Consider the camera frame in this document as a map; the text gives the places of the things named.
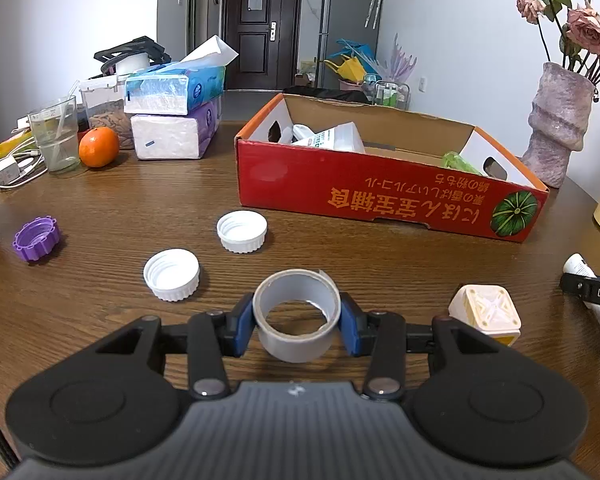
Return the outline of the blue tissue pack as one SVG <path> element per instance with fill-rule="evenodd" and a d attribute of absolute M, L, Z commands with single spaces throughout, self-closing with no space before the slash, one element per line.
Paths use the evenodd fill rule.
<path fill-rule="evenodd" d="M 124 111 L 137 115 L 186 116 L 224 91 L 227 66 L 238 53 L 212 36 L 180 62 L 151 67 L 125 81 Z"/>

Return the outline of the white plastic bag in box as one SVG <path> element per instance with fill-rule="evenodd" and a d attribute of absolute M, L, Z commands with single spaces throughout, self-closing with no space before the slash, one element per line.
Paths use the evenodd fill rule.
<path fill-rule="evenodd" d="M 354 122 L 336 125 L 321 132 L 314 132 L 306 125 L 294 125 L 292 138 L 295 146 L 319 148 L 320 150 L 365 153 L 364 143 Z"/>

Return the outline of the clear drinking glass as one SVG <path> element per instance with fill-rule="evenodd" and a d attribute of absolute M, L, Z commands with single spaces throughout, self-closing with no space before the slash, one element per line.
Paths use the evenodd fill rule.
<path fill-rule="evenodd" d="M 66 172 L 80 164 L 76 97 L 66 96 L 28 114 L 35 144 L 47 170 Z"/>

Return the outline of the grey tape roll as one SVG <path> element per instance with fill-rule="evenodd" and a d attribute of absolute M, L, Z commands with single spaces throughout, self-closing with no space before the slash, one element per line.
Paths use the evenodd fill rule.
<path fill-rule="evenodd" d="M 340 292 L 323 271 L 283 270 L 257 287 L 252 313 L 260 343 L 271 356 L 287 363 L 311 362 L 332 345 Z"/>

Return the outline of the black bag on chair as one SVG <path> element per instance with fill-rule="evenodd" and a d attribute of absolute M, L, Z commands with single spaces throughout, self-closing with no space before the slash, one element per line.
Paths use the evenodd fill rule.
<path fill-rule="evenodd" d="M 313 88 L 309 86 L 292 86 L 283 90 L 286 94 L 295 96 L 308 96 L 309 98 L 321 100 L 335 100 L 341 102 L 368 104 L 370 101 L 360 90 L 334 90 L 324 88 Z"/>

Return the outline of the white medicine bottle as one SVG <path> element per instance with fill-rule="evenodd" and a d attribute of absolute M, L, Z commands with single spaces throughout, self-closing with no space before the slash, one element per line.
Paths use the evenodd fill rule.
<path fill-rule="evenodd" d="M 600 276 L 597 276 L 580 254 L 571 255 L 562 267 L 560 288 L 578 297 L 600 324 Z"/>

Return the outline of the purple tissue pack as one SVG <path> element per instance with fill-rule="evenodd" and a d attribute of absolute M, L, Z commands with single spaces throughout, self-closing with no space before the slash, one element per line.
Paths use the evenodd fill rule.
<path fill-rule="evenodd" d="M 201 159 L 221 121 L 221 98 L 187 116 L 135 115 L 131 118 L 134 151 L 140 160 Z"/>

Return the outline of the yellow and blue bags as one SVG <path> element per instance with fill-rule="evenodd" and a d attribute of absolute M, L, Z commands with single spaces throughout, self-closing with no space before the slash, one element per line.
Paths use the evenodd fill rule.
<path fill-rule="evenodd" d="M 349 39 L 338 39 L 340 50 L 329 54 L 323 64 L 340 80 L 362 84 L 366 76 L 378 76 L 376 58 L 368 44 Z"/>

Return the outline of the grey refrigerator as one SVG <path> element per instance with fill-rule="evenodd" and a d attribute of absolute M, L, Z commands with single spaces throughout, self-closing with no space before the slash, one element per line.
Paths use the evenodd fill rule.
<path fill-rule="evenodd" d="M 375 11 L 372 11 L 368 25 L 365 25 L 371 1 L 322 0 L 315 74 L 317 88 L 339 88 L 337 75 L 324 64 L 328 58 L 333 61 L 336 54 L 346 47 L 339 40 L 366 44 L 370 52 L 376 53 L 379 25 L 373 27 Z"/>

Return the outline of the pink artificial roses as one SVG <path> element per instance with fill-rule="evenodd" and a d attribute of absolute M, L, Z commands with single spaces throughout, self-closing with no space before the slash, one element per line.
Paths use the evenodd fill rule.
<path fill-rule="evenodd" d="M 516 0 L 519 16 L 538 30 L 552 59 L 543 24 L 558 28 L 558 66 L 600 84 L 600 8 L 595 0 Z"/>

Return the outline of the white bottle cap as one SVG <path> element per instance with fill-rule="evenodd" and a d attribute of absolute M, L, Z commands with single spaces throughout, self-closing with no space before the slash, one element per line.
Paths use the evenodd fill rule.
<path fill-rule="evenodd" d="M 189 250 L 171 248 L 157 252 L 147 260 L 143 278 L 158 299 L 177 302 L 196 292 L 200 280 L 200 264 Z"/>
<path fill-rule="evenodd" d="M 250 254 L 260 249 L 268 232 L 268 222 L 255 211 L 235 210 L 224 214 L 216 224 L 221 245 L 234 254 Z"/>

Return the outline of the pink textured vase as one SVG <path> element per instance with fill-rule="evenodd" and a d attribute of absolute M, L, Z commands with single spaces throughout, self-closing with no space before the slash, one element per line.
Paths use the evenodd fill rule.
<path fill-rule="evenodd" d="M 594 96 L 596 88 L 588 78 L 557 63 L 543 64 L 528 117 L 532 133 L 521 161 L 550 188 L 562 186 L 571 153 L 583 150 Z"/>

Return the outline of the clear container with nuts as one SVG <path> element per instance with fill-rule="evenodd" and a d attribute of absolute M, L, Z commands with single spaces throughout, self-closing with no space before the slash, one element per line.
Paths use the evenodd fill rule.
<path fill-rule="evenodd" d="M 132 150 L 131 116 L 124 111 L 125 79 L 125 75 L 87 79 L 81 82 L 80 92 L 90 127 L 114 130 L 120 148 Z"/>

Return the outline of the red cardboard box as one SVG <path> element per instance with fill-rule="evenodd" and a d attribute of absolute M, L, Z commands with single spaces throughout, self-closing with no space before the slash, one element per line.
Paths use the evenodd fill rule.
<path fill-rule="evenodd" d="M 294 125 L 321 132 L 354 122 L 365 153 L 295 146 Z M 547 186 L 481 128 L 444 118 L 308 96 L 278 94 L 234 141 L 239 199 L 249 207 L 523 242 Z M 457 152 L 481 172 L 440 167 Z"/>

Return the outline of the purple bottle cap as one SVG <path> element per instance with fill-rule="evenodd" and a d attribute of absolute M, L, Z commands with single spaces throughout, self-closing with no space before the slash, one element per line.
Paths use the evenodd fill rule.
<path fill-rule="evenodd" d="M 60 229 L 54 217 L 36 217 L 15 234 L 12 248 L 23 261 L 35 262 L 48 256 L 60 239 Z"/>

